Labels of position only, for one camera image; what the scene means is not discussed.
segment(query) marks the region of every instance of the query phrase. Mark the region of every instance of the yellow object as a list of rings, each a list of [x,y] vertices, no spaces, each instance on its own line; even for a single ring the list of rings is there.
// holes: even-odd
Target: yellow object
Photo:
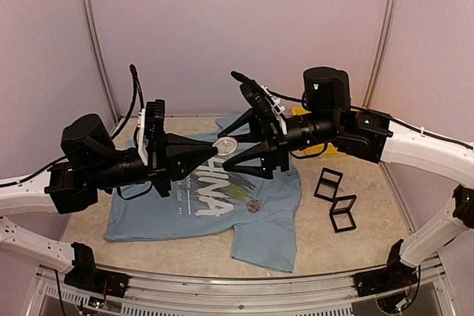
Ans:
[[[309,111],[303,109],[302,107],[294,107],[291,109],[291,113],[293,115],[303,115],[309,113]],[[318,146],[313,146],[310,148],[306,148],[303,153],[304,155],[314,155],[315,153],[318,153],[322,151],[324,145],[319,144]],[[338,152],[338,149],[335,148],[332,144],[329,144],[327,146],[326,152],[323,153],[323,155],[343,155],[344,153]]]

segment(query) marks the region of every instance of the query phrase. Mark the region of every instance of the light blue t-shirt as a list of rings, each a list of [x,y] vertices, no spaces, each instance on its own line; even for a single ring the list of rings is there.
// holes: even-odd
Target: light blue t-shirt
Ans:
[[[235,118],[217,120],[226,127]],[[217,133],[192,135],[215,141]],[[239,144],[237,153],[252,144]],[[211,235],[234,228],[232,258],[279,272],[292,272],[296,256],[294,214],[301,199],[301,180],[296,168],[274,172],[267,180],[225,172],[226,157],[213,157],[182,181],[171,184],[169,198],[150,193],[124,201],[113,195],[107,241],[159,241]],[[129,197],[150,183],[125,186]]]

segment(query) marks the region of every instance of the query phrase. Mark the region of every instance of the white circular disc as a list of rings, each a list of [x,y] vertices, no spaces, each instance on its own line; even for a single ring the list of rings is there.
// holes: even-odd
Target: white circular disc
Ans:
[[[217,155],[224,157],[232,155],[238,149],[238,142],[234,137],[221,137],[214,142],[213,146],[217,148]]]

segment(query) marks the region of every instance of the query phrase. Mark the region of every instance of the white bracket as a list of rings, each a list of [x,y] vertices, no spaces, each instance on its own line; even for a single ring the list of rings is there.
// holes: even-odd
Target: white bracket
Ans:
[[[0,249],[28,255],[40,264],[68,273],[73,268],[74,248],[28,231],[6,217],[0,218]]]
[[[138,139],[137,144],[138,154],[140,155],[141,161],[145,166],[148,165],[148,152],[147,152],[147,142],[145,138],[145,109],[141,109],[138,113]]]
[[[279,105],[281,102],[280,98],[275,98],[273,95],[271,95],[270,92],[268,91],[268,87],[265,87],[264,85],[261,85],[260,87],[270,97],[270,100],[271,100],[270,105],[272,106],[272,111],[275,114],[278,121],[280,122],[281,131],[283,132],[284,135],[286,135],[288,131],[287,131],[287,122],[284,120],[285,107]]]
[[[23,212],[58,212],[51,197],[44,192],[50,185],[51,173],[44,171],[22,184],[0,188],[0,216],[21,214]],[[20,181],[24,177],[4,179],[0,184],[9,181]]]

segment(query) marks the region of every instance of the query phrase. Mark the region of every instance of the metal base frame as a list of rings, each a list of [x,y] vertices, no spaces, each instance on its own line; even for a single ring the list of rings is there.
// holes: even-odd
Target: metal base frame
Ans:
[[[358,297],[353,277],[358,271],[298,278],[192,278],[107,268],[130,276],[125,298],[107,297],[104,315],[208,316],[240,315],[352,315],[352,304],[374,298]],[[434,283],[443,315],[455,316],[452,294],[441,261],[434,256],[423,265],[422,284]],[[84,305],[99,294],[61,283],[65,303]],[[36,275],[26,316],[38,316],[44,299],[58,297],[53,270],[41,267]],[[377,295],[383,297],[397,291]]]

